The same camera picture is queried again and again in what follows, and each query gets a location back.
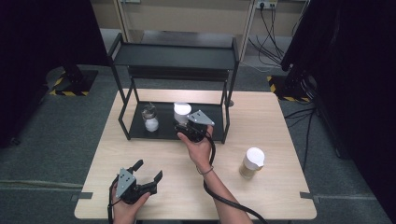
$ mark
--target hand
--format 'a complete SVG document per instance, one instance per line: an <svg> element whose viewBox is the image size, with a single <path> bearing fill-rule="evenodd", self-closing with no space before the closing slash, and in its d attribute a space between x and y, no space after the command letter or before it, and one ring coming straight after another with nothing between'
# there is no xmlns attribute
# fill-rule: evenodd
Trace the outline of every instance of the hand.
<svg viewBox="0 0 396 224"><path fill-rule="evenodd" d="M207 125L207 132L210 136L212 136L213 127L211 125ZM195 163L197 168L201 172L205 172L209 170L210 169L209 156L210 156L210 150L212 148L210 142L206 138L204 138L199 143L193 143L183 133L177 133L177 136L178 138L180 138L182 142L184 142L184 144L186 144L187 149L189 150L190 159Z"/></svg>
<svg viewBox="0 0 396 224"><path fill-rule="evenodd" d="M112 202L116 203L113 206L114 224L132 224L134 223L137 211L148 200L150 193L148 192L142 195L136 203L128 204L116 197L117 185L118 183L111 190Z"/></svg>

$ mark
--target gray floor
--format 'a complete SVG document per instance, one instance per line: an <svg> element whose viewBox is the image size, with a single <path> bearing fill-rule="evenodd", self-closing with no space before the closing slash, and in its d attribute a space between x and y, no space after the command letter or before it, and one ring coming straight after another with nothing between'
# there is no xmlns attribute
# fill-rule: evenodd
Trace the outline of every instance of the gray floor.
<svg viewBox="0 0 396 224"><path fill-rule="evenodd" d="M103 30L107 47L111 45L116 32ZM228 37L188 34L181 38L182 41L207 45L218 44ZM172 33L149 33L145 36L145 41L158 39L181 41L180 35ZM289 42L290 39L285 37L279 38L278 43L286 50ZM21 144L0 150L0 223L107 223L106 220L75 218L76 201L73 196L79 194L84 184L117 87L109 68L88 65L82 65L81 68L99 71L88 96L46 95L21 133ZM56 68L49 73L50 85L62 71L62 68ZM120 75L126 86L128 76L122 68ZM286 73L276 67L264 66L258 60L257 51L247 46L247 55L238 70L234 90L269 91L266 77L271 75ZM197 85L166 81L141 81L137 85L158 89L175 86L180 89L217 88L210 83ZM285 116L313 107L311 104L285 101L279 104ZM286 119L289 126L296 121ZM304 162L307 129L308 119L290 127L301 164ZM317 115L310 125L304 174L314 196L318 216L313 220L294 220L293 223L390 223L354 162L336 157L332 140ZM144 223L180 222L167 220ZM269 220L269 223L286 224L288 221Z"/></svg>

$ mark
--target light wood tabletop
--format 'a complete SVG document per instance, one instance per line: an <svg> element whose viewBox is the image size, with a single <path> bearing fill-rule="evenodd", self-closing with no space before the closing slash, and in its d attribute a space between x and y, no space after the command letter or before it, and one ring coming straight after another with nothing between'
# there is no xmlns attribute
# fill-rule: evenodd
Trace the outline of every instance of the light wood tabletop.
<svg viewBox="0 0 396 224"><path fill-rule="evenodd" d="M221 91L139 89L139 97L153 102L218 104ZM232 100L226 142L216 142L213 165L218 176L242 205L265 219L313 219L317 210L311 199L301 197L300 193L309 193L309 189L276 96L271 92L234 91ZM131 97L124 116L126 124L132 122L135 106ZM127 169L143 160L144 165L134 173L138 184L153 181L161 170L163 179L158 184L158 193L139 210L137 219L218 219L213 199L205 192L203 178L185 145L178 140L128 141L118 122L121 107L118 93L82 189L92 192L92 197L78 200L75 216L107 219L111 182L120 168ZM260 148L265 162L247 180L238 169L250 147Z"/></svg>

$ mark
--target cabinet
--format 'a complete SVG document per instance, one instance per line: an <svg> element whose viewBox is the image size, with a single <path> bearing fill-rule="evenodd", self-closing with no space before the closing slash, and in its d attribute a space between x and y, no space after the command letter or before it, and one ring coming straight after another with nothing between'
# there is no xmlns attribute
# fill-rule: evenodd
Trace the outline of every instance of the cabinet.
<svg viewBox="0 0 396 224"><path fill-rule="evenodd" d="M228 48L136 44L124 42L121 34L118 34L107 54L107 58L111 64L123 101L119 122L126 138L128 140L131 138L177 139L175 132L173 132L173 103L151 102L157 107L160 128L153 133L146 131L141 111L144 105L149 104L149 102L140 101L138 88L134 82L136 79L213 81L223 83L220 103L216 105L191 104L191 112L200 109L210 117L217 127L213 133L213 139L225 143L230 127L229 107L232 105L233 84L239 65L235 38L233 38L233 43L230 44ZM118 52L113 59L116 49L118 49ZM126 95L123 92L117 72L116 66L120 65L128 67L131 78L131 84ZM123 121L123 116L132 92L137 101L137 107L131 127L128 129Z"/></svg>

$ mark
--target shelf top panel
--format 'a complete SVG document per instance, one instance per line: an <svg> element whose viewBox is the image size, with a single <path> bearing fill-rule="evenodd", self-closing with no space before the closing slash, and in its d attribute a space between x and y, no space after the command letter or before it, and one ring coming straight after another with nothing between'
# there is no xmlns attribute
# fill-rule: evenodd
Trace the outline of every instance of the shelf top panel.
<svg viewBox="0 0 396 224"><path fill-rule="evenodd" d="M123 44L114 64L149 68L233 70L235 57L232 48Z"/></svg>

